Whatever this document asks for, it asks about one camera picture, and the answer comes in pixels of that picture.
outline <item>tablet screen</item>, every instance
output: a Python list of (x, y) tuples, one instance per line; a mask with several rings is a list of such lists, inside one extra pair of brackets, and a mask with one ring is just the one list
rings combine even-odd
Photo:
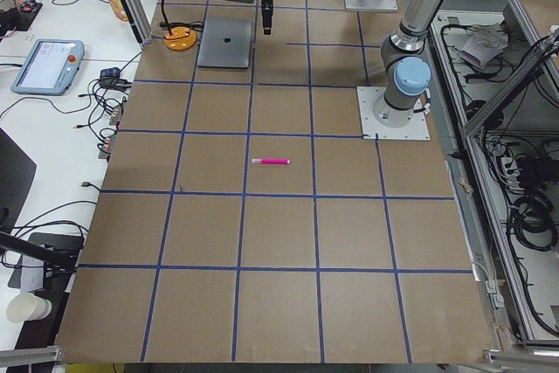
[(28, 88), (54, 88), (74, 46), (74, 43), (39, 43), (19, 85)]

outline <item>laptop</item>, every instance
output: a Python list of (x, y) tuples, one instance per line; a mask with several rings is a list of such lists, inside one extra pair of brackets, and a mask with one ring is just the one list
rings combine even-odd
[(247, 69), (251, 52), (252, 22), (209, 17), (198, 53), (198, 67)]

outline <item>blue joint cap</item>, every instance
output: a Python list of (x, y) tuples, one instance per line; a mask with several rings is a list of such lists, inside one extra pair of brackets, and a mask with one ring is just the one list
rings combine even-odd
[(429, 86), (431, 69), (418, 57), (406, 57), (394, 70), (396, 87), (407, 96), (419, 96)]

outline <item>tablet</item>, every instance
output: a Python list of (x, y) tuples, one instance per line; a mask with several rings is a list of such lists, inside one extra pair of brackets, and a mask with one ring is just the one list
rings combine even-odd
[(12, 92), (61, 95), (72, 84), (84, 57), (78, 40), (38, 39), (11, 86)]

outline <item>white desk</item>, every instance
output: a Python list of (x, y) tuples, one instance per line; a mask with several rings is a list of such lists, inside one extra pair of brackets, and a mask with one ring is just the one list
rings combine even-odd
[[(55, 6), (51, 0), (39, 0), (44, 4), (31, 30), (19, 32), (0, 43), (1, 63), (23, 63), (37, 38), (81, 39), (86, 45), (86, 53), (80, 69), (70, 89), (62, 96), (48, 97), (57, 107), (72, 110), (84, 107), (87, 98), (79, 98), (86, 93), (90, 80), (99, 77), (100, 70), (108, 67), (122, 67), (140, 51), (134, 34), (128, 24), (118, 21), (106, 3), (82, 1), (71, 6)], [(154, 14), (157, 0), (142, 0), (148, 19)], [(122, 77), (133, 80), (137, 62), (135, 59), (123, 72)], [(0, 113), (25, 95), (10, 90), (17, 75), (17, 68), (0, 68)], [(107, 95), (120, 98), (121, 93)], [(25, 224), (44, 211), (74, 200), (96, 201), (98, 192), (94, 188), (84, 188), (80, 184), (89, 181), (101, 185), (107, 162), (98, 158), (98, 140), (87, 128), (74, 128), (87, 123), (92, 105), (79, 113), (63, 115), (42, 100), (24, 100), (14, 106), (0, 120), (0, 127), (37, 164), (37, 173), (31, 191), (17, 221)], [(97, 132), (108, 126), (108, 117), (103, 117), (93, 125)], [(89, 226), (94, 206), (75, 204), (54, 212), (41, 221), (68, 218), (84, 226)], [(53, 233), (71, 233), (75, 228), (51, 226), (43, 229)], [(16, 258), (10, 252), (9, 262)], [(0, 350), (14, 349), (22, 324), (7, 321), (5, 310), (18, 290), (7, 287), (11, 270), (0, 266)]]

